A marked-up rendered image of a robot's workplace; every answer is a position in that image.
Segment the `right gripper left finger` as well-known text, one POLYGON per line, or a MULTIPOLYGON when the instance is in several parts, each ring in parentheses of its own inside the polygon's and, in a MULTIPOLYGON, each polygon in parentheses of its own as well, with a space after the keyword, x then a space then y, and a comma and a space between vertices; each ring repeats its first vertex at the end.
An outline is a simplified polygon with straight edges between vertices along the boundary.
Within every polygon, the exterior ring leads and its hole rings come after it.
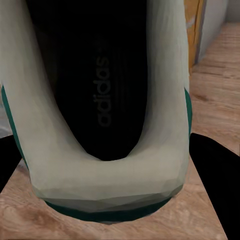
POLYGON ((21 159, 14 136, 0 138, 0 193, 21 159))

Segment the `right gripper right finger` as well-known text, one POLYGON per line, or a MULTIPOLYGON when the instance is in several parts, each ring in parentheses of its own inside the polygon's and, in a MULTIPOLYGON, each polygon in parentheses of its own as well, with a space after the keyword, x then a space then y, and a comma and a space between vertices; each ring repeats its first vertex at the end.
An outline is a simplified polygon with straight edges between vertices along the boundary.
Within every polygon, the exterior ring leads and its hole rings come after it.
POLYGON ((196 133, 190 134, 189 154, 228 240, 240 240, 240 157, 196 133))

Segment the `gym shoe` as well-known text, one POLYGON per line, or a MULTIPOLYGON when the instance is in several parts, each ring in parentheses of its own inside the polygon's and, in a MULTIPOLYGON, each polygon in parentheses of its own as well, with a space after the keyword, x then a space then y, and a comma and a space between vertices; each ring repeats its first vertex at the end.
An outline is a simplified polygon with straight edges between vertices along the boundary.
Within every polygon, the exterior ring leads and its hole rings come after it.
POLYGON ((35 196, 113 225, 183 188, 184 0, 0 0, 0 91, 35 196))

